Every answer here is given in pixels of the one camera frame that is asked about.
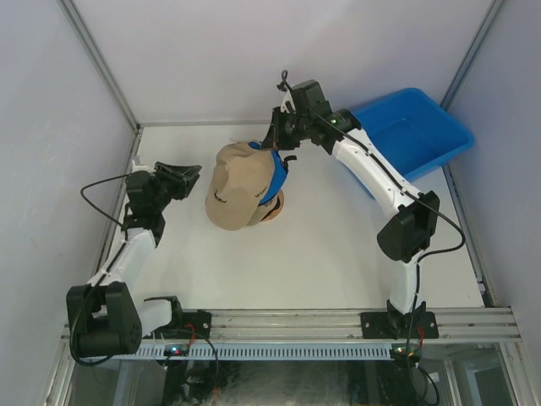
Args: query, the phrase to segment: glass panel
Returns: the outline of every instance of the glass panel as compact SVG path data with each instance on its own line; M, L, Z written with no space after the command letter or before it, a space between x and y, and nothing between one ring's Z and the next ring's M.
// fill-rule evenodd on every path
M410 377L390 361L108 361L77 366L69 406L93 405L513 405L492 345L424 345Z

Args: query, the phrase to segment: black mount bracket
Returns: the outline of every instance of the black mount bracket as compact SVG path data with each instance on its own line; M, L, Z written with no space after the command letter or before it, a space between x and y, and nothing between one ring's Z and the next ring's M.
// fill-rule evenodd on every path
M361 313L363 338L405 339L409 333L412 317L413 328L411 338L420 338L418 327L423 328L424 338L438 338L440 336L436 316L433 312L426 311L426 302L423 302L413 313L403 315L387 300L387 311L366 311Z
M169 300L171 302L172 319L171 322L154 330L158 337L190 339L192 337L189 325L194 328L194 331L206 338L210 339L210 329L212 326L212 314L203 310L184 311L176 296L161 296L145 299L149 300Z

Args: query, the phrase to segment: white wall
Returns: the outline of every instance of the white wall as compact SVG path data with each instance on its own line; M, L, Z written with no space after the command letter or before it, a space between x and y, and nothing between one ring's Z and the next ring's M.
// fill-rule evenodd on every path
M508 2L452 109L477 144L452 165L501 305L541 376L541 3Z
M333 106L415 86L440 100L491 0L75 0L137 119L270 120L275 85Z
M132 135L55 0L0 3L0 55L0 403L35 406Z

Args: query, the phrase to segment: enclosure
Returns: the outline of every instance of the enclosure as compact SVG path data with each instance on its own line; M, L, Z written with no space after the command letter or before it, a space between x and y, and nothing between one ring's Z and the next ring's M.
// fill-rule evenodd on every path
M27 3L2 7L3 402L181 404L191 387L216 404L400 404L428 385L424 368L440 404L538 404L541 6ZM386 307L396 265L378 248L378 202L346 167L305 142L279 217L231 233L205 213L216 153L265 138L283 69L295 84L318 80L335 109L418 88L473 133L471 149L413 181L439 196L467 243L423 262L439 337L421 340L409 387L391 361L403 340L363 334L361 314ZM189 198L163 212L131 294L209 312L216 353L196 340L178 354L184 337L151 334L136 354L85 368L69 350L66 293L123 234L79 190L134 162L202 167ZM125 183L89 197L121 218ZM457 240L439 221L430 249ZM220 395L207 387L217 364ZM190 370L200 376L179 372Z

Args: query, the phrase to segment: blue plastic tub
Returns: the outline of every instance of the blue plastic tub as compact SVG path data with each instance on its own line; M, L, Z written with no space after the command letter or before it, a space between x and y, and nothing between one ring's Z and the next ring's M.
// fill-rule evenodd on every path
M375 147L410 182L473 145L473 135L419 89L353 111Z

